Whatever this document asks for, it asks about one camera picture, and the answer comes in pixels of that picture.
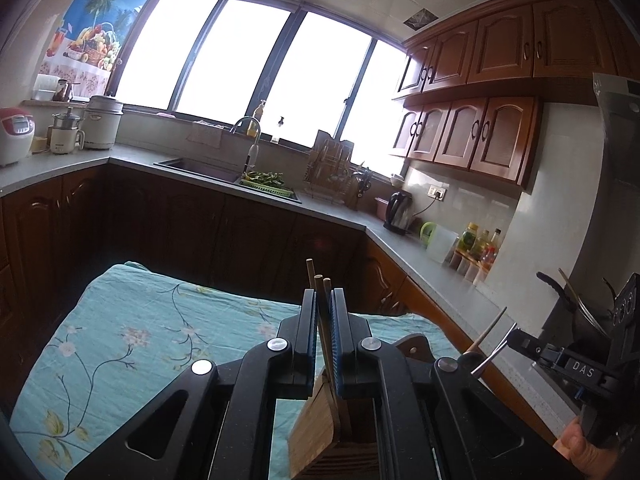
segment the gray countertop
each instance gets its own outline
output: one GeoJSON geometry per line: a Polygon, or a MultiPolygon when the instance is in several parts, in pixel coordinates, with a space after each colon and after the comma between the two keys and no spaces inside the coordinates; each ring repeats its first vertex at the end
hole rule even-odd
{"type": "MultiPolygon", "coordinates": [[[[198,184],[227,194],[240,196],[342,224],[366,232],[415,283],[474,339],[497,315],[499,309],[462,276],[447,266],[428,259],[420,241],[412,236],[399,236],[382,227],[375,216],[352,211],[345,206],[298,193],[301,203],[267,196],[244,187],[213,181],[155,166],[154,163],[175,158],[158,152],[116,144],[112,150],[82,150],[68,155],[42,153],[31,155],[16,164],[0,168],[0,196],[31,184],[100,164],[117,164],[147,173],[162,174],[176,180],[198,184]]],[[[481,345],[489,353],[512,325],[508,311],[481,345]]],[[[574,418],[574,411],[534,369],[524,356],[505,348],[494,360],[495,365],[511,381],[524,399],[535,409],[555,434],[574,418]]]]}

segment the faucet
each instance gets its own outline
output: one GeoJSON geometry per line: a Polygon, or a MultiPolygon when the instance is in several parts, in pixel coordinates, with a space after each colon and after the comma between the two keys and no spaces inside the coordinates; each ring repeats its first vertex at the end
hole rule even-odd
{"type": "Polygon", "coordinates": [[[255,166],[255,159],[258,157],[258,140],[260,140],[260,134],[262,133],[262,127],[260,126],[260,121],[253,116],[247,115],[242,117],[241,119],[238,119],[236,121],[236,124],[234,124],[231,127],[232,134],[236,132],[240,123],[242,123],[242,121],[244,121],[245,119],[249,119],[249,123],[251,123],[251,121],[255,121],[255,124],[258,126],[258,133],[255,136],[254,143],[249,148],[249,152],[246,154],[246,161],[244,162],[244,168],[242,169],[242,174],[246,174],[246,170],[248,168],[252,168],[255,166]]]}

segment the black kettle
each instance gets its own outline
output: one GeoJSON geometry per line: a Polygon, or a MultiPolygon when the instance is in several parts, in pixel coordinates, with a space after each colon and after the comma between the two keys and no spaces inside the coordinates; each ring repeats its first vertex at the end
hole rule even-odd
{"type": "Polygon", "coordinates": [[[402,190],[393,193],[386,206],[384,227],[393,233],[405,235],[411,223],[412,201],[411,193],[402,190]]]}

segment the yellow bottle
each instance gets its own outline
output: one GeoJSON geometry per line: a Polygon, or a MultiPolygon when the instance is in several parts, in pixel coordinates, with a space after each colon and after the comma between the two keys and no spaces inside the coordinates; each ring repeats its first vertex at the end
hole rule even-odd
{"type": "MultiPolygon", "coordinates": [[[[263,99],[262,101],[260,101],[260,104],[258,105],[258,107],[254,110],[254,117],[259,121],[262,119],[262,114],[264,112],[264,105],[266,102],[267,101],[263,99]]],[[[258,134],[258,125],[254,121],[251,121],[251,123],[249,124],[249,128],[247,129],[246,134],[249,137],[255,137],[258,134]]]]}

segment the green basket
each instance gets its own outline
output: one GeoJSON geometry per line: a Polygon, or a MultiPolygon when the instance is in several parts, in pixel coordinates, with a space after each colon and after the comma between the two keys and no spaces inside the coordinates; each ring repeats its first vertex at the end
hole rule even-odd
{"type": "Polygon", "coordinates": [[[253,187],[258,191],[271,193],[272,195],[283,196],[285,198],[293,197],[293,191],[290,189],[279,189],[277,187],[265,186],[264,184],[258,184],[257,182],[251,182],[250,180],[245,179],[242,179],[240,184],[241,186],[253,187]]]}

